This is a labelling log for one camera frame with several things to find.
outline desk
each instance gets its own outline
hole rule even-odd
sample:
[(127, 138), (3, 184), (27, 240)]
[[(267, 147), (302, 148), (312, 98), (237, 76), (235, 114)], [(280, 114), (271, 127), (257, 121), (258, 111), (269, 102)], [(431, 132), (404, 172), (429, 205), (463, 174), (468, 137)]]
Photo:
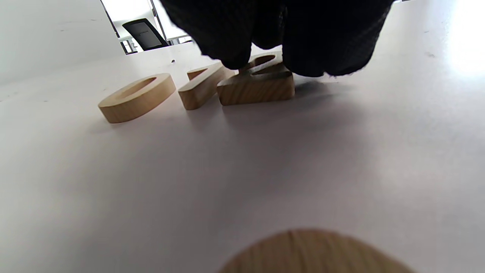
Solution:
[(129, 46), (129, 49), (130, 49), (130, 52), (128, 53), (131, 53), (131, 52), (134, 52), (134, 51), (137, 51), (135, 50), (135, 43), (133, 43), (133, 36), (126, 36), (126, 37), (122, 37), (122, 38), (118, 38), (118, 41), (121, 43), (121, 46), (124, 47), (125, 45), (123, 44), (124, 41), (127, 41), (128, 42), (128, 46)]
[(181, 87), (214, 62), (193, 43), (3, 87), (0, 271), (215, 273), (262, 237), (318, 227), (418, 272), (481, 272), (479, 5), (394, 5), (364, 70), (296, 77), (286, 102), (188, 112), (174, 94), (104, 120), (97, 103), (124, 85), (170, 72)]
[(182, 36), (177, 36), (177, 37), (171, 38), (171, 39), (170, 39), (170, 40), (168, 40), (168, 41), (171, 41), (171, 42), (172, 42), (174, 45), (178, 45), (178, 44), (179, 44), (178, 40), (179, 40), (180, 38), (184, 38), (184, 37), (188, 37), (188, 36), (189, 36), (188, 34), (186, 34), (186, 35), (182, 35)]

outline white wall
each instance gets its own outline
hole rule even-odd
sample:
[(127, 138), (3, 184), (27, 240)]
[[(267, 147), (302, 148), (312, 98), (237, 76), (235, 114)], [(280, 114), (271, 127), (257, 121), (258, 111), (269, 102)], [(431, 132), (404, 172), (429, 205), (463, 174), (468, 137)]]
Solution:
[(124, 55), (100, 0), (1, 0), (0, 84)]
[(166, 38), (168, 40), (174, 37), (187, 35), (185, 31), (178, 28), (174, 23), (172, 23), (172, 21), (170, 21), (165, 8), (162, 6), (162, 3), (159, 0), (155, 0), (153, 3), (155, 4), (155, 9), (157, 10), (160, 22), (162, 23), (163, 31), (165, 31), (165, 35), (167, 35)]

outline wood grain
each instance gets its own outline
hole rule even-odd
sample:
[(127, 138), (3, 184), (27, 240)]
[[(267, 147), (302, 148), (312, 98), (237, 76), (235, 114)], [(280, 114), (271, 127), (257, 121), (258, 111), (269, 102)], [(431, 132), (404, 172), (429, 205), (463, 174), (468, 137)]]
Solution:
[(219, 273), (412, 273), (400, 262), (351, 237), (293, 230), (239, 253)]
[(281, 52), (254, 56), (238, 75), (217, 85), (217, 94), (222, 105), (289, 100), (295, 95), (293, 74)]
[(116, 91), (98, 107), (109, 123), (125, 122), (148, 113), (174, 91), (175, 84), (169, 73), (153, 75)]
[(217, 84), (234, 76), (234, 72), (219, 62), (189, 71), (187, 76), (190, 81), (178, 90), (178, 94), (185, 109), (194, 110), (204, 105), (216, 93)]

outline wooden number 2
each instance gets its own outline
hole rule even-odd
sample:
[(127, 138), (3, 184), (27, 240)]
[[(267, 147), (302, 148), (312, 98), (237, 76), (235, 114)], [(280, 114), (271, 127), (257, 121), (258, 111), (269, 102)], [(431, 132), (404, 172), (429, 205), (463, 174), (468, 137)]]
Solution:
[(292, 99), (293, 75), (282, 62), (281, 52), (258, 55), (239, 74), (217, 85), (222, 105), (272, 102)]

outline chair backrest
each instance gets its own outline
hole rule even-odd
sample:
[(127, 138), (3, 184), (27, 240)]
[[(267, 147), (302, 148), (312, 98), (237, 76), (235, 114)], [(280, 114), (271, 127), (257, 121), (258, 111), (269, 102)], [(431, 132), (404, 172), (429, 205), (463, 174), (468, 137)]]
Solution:
[(144, 51), (168, 47), (168, 43), (146, 18), (124, 23), (123, 27), (133, 36)]

